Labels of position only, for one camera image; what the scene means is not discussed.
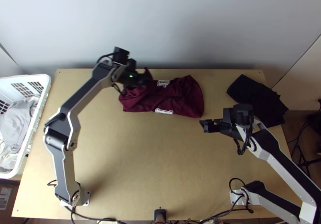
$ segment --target black cable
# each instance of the black cable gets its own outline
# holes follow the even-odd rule
[[[73,213],[75,212],[75,209],[76,209],[76,207],[73,207],[73,208],[71,209],[71,213],[70,213],[70,219],[71,219],[72,224],[75,224],[75,222],[74,222],[74,220],[73,220]]]
[[[100,62],[100,60],[102,60],[103,58],[105,58],[105,57],[109,57],[109,56],[112,56],[112,55],[114,55],[114,53],[110,53],[110,54],[102,55],[102,56],[97,60],[96,64],[97,64],[97,63],[99,63],[99,62]]]
[[[246,204],[245,204],[245,208],[240,208],[240,209],[235,209],[235,210],[234,210],[234,207],[235,207],[236,203],[237,203],[242,197],[245,197],[243,193],[236,193],[236,192],[234,192],[234,191],[232,190],[231,183],[232,183],[232,181],[234,181],[234,180],[238,180],[238,181],[242,182],[243,186],[245,185],[244,181],[242,181],[242,180],[239,179],[239,178],[232,178],[232,179],[230,179],[230,181],[229,181],[229,183],[228,183],[228,186],[229,186],[229,188],[230,188],[230,191],[231,191],[232,193],[240,196],[240,197],[239,197],[238,199],[236,199],[236,201],[233,203],[231,209],[226,210],[226,211],[223,211],[223,212],[220,212],[220,213],[218,213],[218,214],[216,214],[216,215],[214,215],[214,216],[211,216],[211,217],[209,217],[209,218],[206,218],[206,219],[202,220],[201,222],[199,222],[199,224],[203,224],[203,223],[205,223],[205,222],[207,222],[207,221],[210,221],[210,220],[213,220],[213,219],[217,219],[217,218],[226,216],[226,215],[228,215],[230,212],[235,212],[235,211],[248,211],[248,212],[251,213],[251,214],[254,213],[254,211],[248,207],[248,204],[249,204],[249,202],[248,202],[249,196],[248,196],[246,190],[244,190],[244,189],[242,189],[242,190],[243,190],[244,193],[246,194]]]
[[[245,185],[244,181],[242,181],[241,179],[239,179],[239,178],[232,178],[232,179],[230,179],[230,181],[229,181],[229,183],[228,183],[228,187],[230,188],[230,191],[231,191],[232,193],[236,194],[236,195],[243,195],[242,193],[236,193],[236,192],[234,192],[234,191],[232,190],[231,183],[232,183],[232,181],[234,181],[234,180],[238,180],[238,181],[242,182],[243,186]]]
[[[320,104],[320,108],[319,108],[318,112],[321,111],[321,101],[319,102],[319,104]],[[303,132],[303,131],[305,130],[305,128],[308,126],[307,123],[308,123],[308,121],[306,120],[306,121],[304,122],[304,124],[302,125],[301,129],[299,130],[298,137],[296,137],[295,139],[293,139],[293,140],[291,140],[291,141],[288,141],[287,144],[288,144],[288,143],[291,143],[291,142],[293,142],[293,141],[296,141],[296,140],[298,140],[298,139],[300,138],[302,132]]]
[[[57,181],[57,180],[50,181],[50,182],[47,184],[47,186],[54,186],[54,187],[56,187],[57,184],[51,184],[51,183],[53,183],[53,182],[55,182],[55,181]]]
[[[81,217],[81,218],[84,218],[84,219],[87,219],[87,220],[98,221],[98,223],[100,223],[100,222],[102,222],[102,221],[107,221],[107,222],[118,222],[119,224],[127,224],[127,223],[125,223],[125,222],[118,221],[118,220],[116,220],[115,218],[106,217],[106,218],[103,218],[103,219],[99,219],[99,218],[92,218],[92,217],[88,217],[88,216],[83,216],[83,215],[81,215],[81,214],[79,214],[79,213],[76,213],[76,210],[75,210],[76,207],[74,207],[74,210],[69,209],[68,206],[65,206],[65,208],[66,208],[68,211],[70,211],[72,215],[76,215],[76,216],[78,216],[78,217]]]
[[[298,136],[297,136],[295,139],[293,139],[293,140],[291,140],[291,141],[288,141],[287,144],[288,144],[288,143],[291,143],[291,142],[293,142],[293,141],[296,141],[297,139],[299,139],[300,136],[301,136],[301,134],[302,134],[302,132],[304,131],[304,129],[305,129],[307,126],[308,126],[308,125],[307,125],[307,121],[306,121],[306,122],[303,124],[303,126],[301,127],[301,129],[299,130]]]
[[[26,220],[23,221],[22,224],[26,224],[29,221],[30,218],[27,218]]]
[[[220,217],[223,217],[223,216],[228,215],[228,214],[233,210],[233,208],[234,208],[234,206],[236,205],[236,203],[237,203],[242,197],[243,197],[243,196],[240,195],[240,197],[239,197],[238,199],[236,199],[236,201],[233,203],[231,209],[226,210],[226,211],[223,212],[223,213],[225,213],[225,214],[222,214],[222,215],[216,214],[216,215],[214,215],[214,216],[211,216],[211,217],[209,217],[209,218],[206,218],[206,219],[202,220],[201,222],[199,222],[199,224],[203,224],[203,223],[208,222],[208,221],[210,221],[210,220],[217,219],[217,218],[220,218]]]
[[[246,137],[245,137],[245,140],[244,140],[244,144],[243,144],[243,146],[242,146],[242,149],[241,149],[241,146],[240,146],[238,140],[237,140],[237,139],[233,139],[234,142],[236,143],[236,147],[237,147],[237,149],[238,149],[238,150],[237,150],[238,155],[244,154],[245,151],[246,151],[246,147],[247,147],[247,146],[251,146],[251,144],[250,144],[250,138],[251,138],[251,136],[252,136],[252,133],[253,133],[253,122],[250,120],[250,127],[249,127],[249,128],[247,129],[247,131],[246,131]]]

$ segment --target white laundry basket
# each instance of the white laundry basket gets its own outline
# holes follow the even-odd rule
[[[6,112],[14,101],[40,95],[39,103],[21,145],[17,162],[11,171],[0,167],[0,179],[9,179],[17,174],[22,174],[27,159],[25,156],[30,151],[50,87],[51,78],[47,74],[17,75],[0,78],[0,114]]]

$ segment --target maroon jersey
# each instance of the maroon jersey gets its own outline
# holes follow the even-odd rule
[[[188,75],[170,81],[152,80],[147,86],[126,87],[119,96],[125,112],[154,111],[200,118],[204,100],[200,86]]]

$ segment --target wooden tabletop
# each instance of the wooden tabletop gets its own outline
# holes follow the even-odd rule
[[[240,74],[265,83],[261,70],[150,69],[154,79],[191,75],[201,86],[202,119],[222,118],[223,108],[236,104],[226,93]],[[42,141],[50,116],[91,76],[91,69],[59,69],[44,108],[24,169],[12,216],[69,219],[54,188],[52,156]],[[228,182],[264,182],[289,201],[299,198],[269,166],[249,151],[239,156],[233,139],[203,133],[199,119],[154,112],[122,111],[118,92],[103,89],[79,114],[81,131],[74,151],[76,181],[91,190],[90,205],[77,212],[95,218],[152,220],[154,210],[167,210],[169,220],[200,220],[231,207]],[[281,126],[270,128],[289,155]],[[227,218],[267,218],[260,206],[254,214],[232,212]]]

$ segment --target robotic arm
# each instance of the robotic arm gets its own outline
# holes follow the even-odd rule
[[[260,205],[290,224],[321,223],[321,190],[280,149],[278,141],[264,124],[254,119],[253,107],[237,104],[223,109],[223,119],[201,120],[204,132],[220,132],[230,136],[257,158],[268,162],[302,200],[301,207],[269,192],[260,181],[230,192],[231,203]],[[258,131],[252,133],[252,127]]]
[[[53,156],[57,177],[55,195],[63,205],[87,206],[90,198],[90,192],[81,189],[80,183],[75,181],[73,151],[77,148],[80,131],[78,114],[103,88],[115,86],[115,83],[142,86],[150,79],[149,75],[135,71],[136,61],[128,56],[128,51],[115,47],[114,53],[100,57],[92,77],[45,124],[43,141]]]
[[[136,62],[128,56],[128,51],[115,47],[113,53],[100,57],[92,77],[45,124],[43,141],[53,156],[57,177],[55,195],[62,205],[89,204],[90,192],[75,181],[73,151],[77,148],[80,131],[78,114],[103,88],[115,87],[116,83],[142,86],[150,80],[150,75],[136,72]],[[220,132],[232,137],[238,154],[248,149],[257,158],[267,161],[302,200],[299,207],[267,191],[262,182],[254,181],[231,191],[233,204],[261,205],[290,224],[321,224],[321,190],[280,150],[272,133],[254,119],[251,105],[225,108],[223,119],[201,120],[200,124],[204,132]],[[254,126],[259,130],[253,132]],[[242,149],[238,141],[244,142]],[[155,220],[166,220],[165,210],[155,213]]]

